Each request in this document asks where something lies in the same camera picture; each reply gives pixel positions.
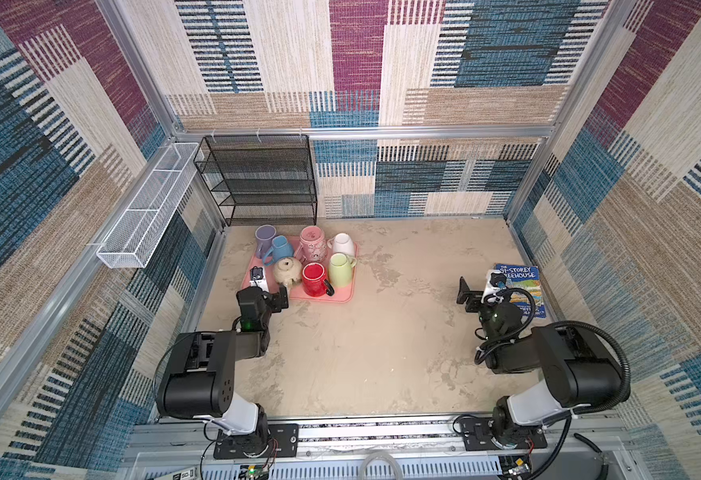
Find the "pink plastic tray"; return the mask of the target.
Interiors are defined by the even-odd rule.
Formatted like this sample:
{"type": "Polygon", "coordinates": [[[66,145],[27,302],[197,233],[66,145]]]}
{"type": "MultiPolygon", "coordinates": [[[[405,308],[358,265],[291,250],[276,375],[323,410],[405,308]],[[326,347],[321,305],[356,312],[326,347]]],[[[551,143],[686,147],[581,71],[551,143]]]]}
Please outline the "pink plastic tray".
{"type": "MultiPolygon", "coordinates": [[[[290,240],[290,243],[292,243],[292,246],[294,246],[294,258],[296,258],[296,250],[298,249],[298,242],[300,241],[300,234],[296,236],[286,236],[288,240],[290,240]]],[[[330,249],[326,248],[326,257],[324,258],[322,265],[326,267],[326,271],[328,271],[328,264],[330,264],[330,256],[332,256],[332,251],[330,249]]],[[[266,279],[268,279],[268,288],[270,288],[269,292],[276,293],[278,291],[278,284],[276,284],[276,281],[274,281],[274,274],[272,274],[272,266],[264,266],[262,264],[262,259],[256,258],[256,251],[254,252],[254,256],[252,256],[252,260],[250,260],[250,264],[248,264],[248,268],[246,268],[246,273],[244,274],[244,280],[242,280],[242,288],[246,289],[250,286],[250,282],[248,282],[248,278],[250,278],[250,268],[254,266],[262,266],[264,267],[264,271],[266,271],[266,279]]],[[[304,288],[302,288],[302,282],[300,282],[300,285],[292,288],[288,292],[288,298],[292,300],[314,300],[314,301],[320,301],[320,302],[328,302],[328,303],[344,303],[348,302],[353,298],[354,295],[354,288],[355,288],[355,272],[354,272],[354,280],[353,283],[350,284],[350,286],[345,287],[345,288],[334,288],[334,296],[328,297],[328,296],[322,296],[318,298],[312,298],[306,293],[304,293],[304,288]]]]}

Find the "blue ceramic mug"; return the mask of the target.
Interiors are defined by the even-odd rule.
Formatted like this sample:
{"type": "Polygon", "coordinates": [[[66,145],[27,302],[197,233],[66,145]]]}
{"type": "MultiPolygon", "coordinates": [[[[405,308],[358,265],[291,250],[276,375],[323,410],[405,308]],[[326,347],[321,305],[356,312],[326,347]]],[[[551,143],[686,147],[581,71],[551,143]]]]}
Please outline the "blue ceramic mug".
{"type": "Polygon", "coordinates": [[[292,243],[290,243],[290,240],[288,240],[286,236],[278,235],[272,240],[270,248],[268,248],[268,251],[264,254],[262,264],[264,264],[264,266],[271,266],[289,257],[294,257],[294,246],[292,246],[292,243]]]}

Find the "purple ceramic mug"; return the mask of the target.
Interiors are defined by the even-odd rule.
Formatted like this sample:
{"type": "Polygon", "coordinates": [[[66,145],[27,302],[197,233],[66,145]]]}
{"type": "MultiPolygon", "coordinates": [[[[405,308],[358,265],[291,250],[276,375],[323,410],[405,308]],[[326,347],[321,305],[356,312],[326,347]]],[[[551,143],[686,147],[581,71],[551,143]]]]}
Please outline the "purple ceramic mug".
{"type": "Polygon", "coordinates": [[[262,225],[256,228],[254,238],[256,238],[256,258],[264,258],[264,254],[272,247],[272,240],[276,237],[276,227],[272,225],[262,225]]]}

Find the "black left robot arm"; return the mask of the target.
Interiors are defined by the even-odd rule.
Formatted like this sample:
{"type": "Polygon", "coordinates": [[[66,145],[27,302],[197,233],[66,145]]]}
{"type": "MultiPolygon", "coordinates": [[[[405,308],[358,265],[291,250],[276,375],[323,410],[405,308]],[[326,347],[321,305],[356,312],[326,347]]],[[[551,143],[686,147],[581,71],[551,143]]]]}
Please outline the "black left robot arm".
{"type": "Polygon", "coordinates": [[[216,456],[264,458],[276,453],[264,407],[234,391],[236,364],[261,358],[270,346],[270,318],[288,308],[288,289],[270,293],[250,286],[236,294],[240,317],[230,330],[178,336],[166,350],[166,368],[156,390],[164,417],[204,422],[216,456]]]}

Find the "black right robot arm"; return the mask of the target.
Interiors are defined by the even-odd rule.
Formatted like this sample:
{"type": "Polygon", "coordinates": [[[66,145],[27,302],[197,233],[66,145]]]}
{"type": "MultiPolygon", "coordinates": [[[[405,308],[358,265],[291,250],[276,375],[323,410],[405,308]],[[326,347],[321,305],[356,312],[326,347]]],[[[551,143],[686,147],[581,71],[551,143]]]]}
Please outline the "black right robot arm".
{"type": "Polygon", "coordinates": [[[535,296],[491,270],[483,290],[459,281],[458,304],[479,316],[474,362],[494,374],[540,371],[537,384],[502,397],[474,437],[514,449],[541,435],[545,426],[576,415],[611,410],[631,395],[632,370],[615,338],[592,324],[560,321],[534,326],[535,296]]]}

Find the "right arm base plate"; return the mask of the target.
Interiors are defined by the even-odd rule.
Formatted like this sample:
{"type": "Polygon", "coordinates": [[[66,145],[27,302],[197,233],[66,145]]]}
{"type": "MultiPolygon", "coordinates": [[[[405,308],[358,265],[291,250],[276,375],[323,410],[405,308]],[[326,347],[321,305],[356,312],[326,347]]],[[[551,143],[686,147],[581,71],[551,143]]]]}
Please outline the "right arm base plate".
{"type": "Polygon", "coordinates": [[[494,421],[489,416],[459,415],[452,428],[464,442],[467,451],[535,450],[549,446],[544,431],[536,426],[511,426],[495,435],[494,421]]]}

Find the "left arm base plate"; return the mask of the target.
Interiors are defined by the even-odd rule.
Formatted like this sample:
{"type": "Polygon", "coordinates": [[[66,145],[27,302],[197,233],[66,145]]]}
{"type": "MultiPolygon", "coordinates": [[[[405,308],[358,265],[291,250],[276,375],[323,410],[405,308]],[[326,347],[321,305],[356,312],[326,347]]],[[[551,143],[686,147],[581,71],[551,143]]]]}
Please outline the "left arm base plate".
{"type": "Polygon", "coordinates": [[[216,460],[293,458],[298,453],[299,439],[300,426],[296,423],[270,424],[248,435],[228,436],[220,432],[212,457],[216,460]]]}

